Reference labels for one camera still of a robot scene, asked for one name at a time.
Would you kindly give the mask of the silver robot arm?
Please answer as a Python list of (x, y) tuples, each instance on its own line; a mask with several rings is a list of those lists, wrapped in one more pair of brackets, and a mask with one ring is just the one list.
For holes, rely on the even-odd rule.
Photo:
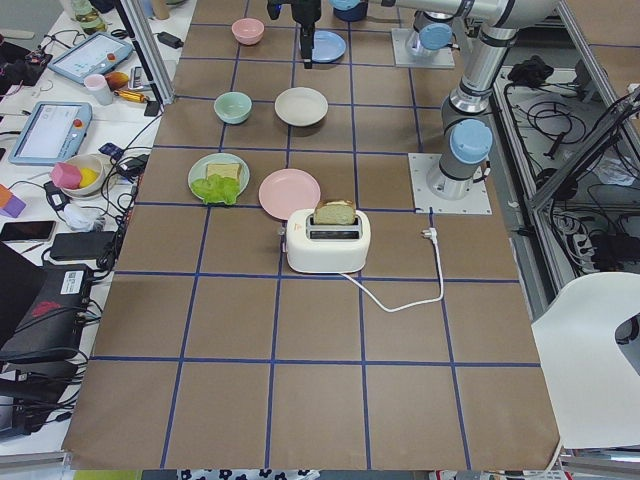
[(397, 1), (399, 7), (433, 11), (482, 21), (464, 73), (441, 109), (447, 149), (427, 174), (433, 194), (457, 201), (468, 194), (473, 175), (493, 144), (485, 112), (493, 84), (517, 32), (545, 19), (555, 1)]

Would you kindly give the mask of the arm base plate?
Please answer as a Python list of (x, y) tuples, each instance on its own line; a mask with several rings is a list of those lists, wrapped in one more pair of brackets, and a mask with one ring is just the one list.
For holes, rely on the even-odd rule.
[(440, 154), (409, 153), (409, 173), (417, 213), (491, 215), (480, 167), (467, 180), (453, 180), (440, 170)]
[(413, 29), (394, 28), (391, 31), (394, 60), (397, 67), (453, 69), (455, 62), (450, 47), (425, 49)]

